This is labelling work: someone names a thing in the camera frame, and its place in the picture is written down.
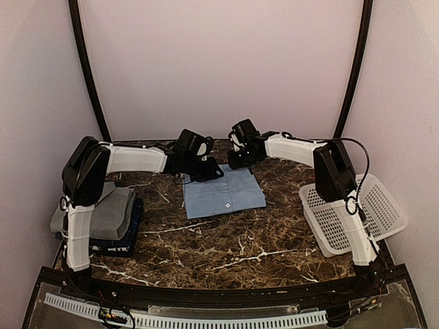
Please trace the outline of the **light blue long sleeve shirt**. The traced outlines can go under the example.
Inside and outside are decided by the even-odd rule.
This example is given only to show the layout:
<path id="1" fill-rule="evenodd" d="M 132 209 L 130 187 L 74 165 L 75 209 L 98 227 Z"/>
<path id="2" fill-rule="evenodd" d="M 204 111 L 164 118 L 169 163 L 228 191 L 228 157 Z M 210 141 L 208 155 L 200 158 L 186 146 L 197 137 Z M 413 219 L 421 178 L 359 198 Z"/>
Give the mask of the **light blue long sleeve shirt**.
<path id="1" fill-rule="evenodd" d="M 265 195 L 249 169 L 231 169 L 222 164 L 224 175 L 208 182 L 183 179 L 183 196 L 188 219 L 224 215 L 242 210 L 265 208 Z"/>

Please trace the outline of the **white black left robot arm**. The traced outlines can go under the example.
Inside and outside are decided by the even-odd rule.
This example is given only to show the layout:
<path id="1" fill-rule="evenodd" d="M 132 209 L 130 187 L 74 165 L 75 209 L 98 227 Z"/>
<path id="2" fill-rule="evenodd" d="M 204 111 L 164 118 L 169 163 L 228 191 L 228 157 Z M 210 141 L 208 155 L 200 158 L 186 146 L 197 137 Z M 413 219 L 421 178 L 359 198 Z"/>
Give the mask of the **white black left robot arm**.
<path id="1" fill-rule="evenodd" d="M 67 214 L 67 267 L 75 273 L 69 286 L 82 299 L 90 299 L 97 285 L 84 271 L 90 267 L 89 239 L 92 212 L 102 195 L 106 176 L 114 172 L 150 172 L 188 175 L 191 182 L 208 182 L 223 177 L 216 159 L 210 156 L 211 139 L 195 146 L 115 145 L 84 137 L 62 171 L 62 211 Z"/>

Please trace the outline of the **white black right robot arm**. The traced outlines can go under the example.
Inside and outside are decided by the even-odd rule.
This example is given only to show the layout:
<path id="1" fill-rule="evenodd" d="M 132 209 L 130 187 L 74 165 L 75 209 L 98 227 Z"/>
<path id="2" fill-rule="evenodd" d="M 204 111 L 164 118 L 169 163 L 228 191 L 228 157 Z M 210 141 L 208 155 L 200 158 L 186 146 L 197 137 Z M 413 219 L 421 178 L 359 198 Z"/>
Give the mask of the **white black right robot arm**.
<path id="1" fill-rule="evenodd" d="M 233 129 L 228 135 L 233 149 L 228 152 L 232 169 L 250 168 L 267 158 L 286 159 L 314 169 L 315 189 L 321 199 L 329 203 L 340 218 L 351 245 L 356 266 L 371 266 L 379 256 L 379 247 L 368 226 L 369 220 L 359 202 L 362 183 L 356 183 L 356 173 L 344 146 L 354 143 L 366 155 L 366 179 L 370 168 L 367 149 L 353 138 L 306 139 L 288 132 L 258 131 L 244 133 Z"/>

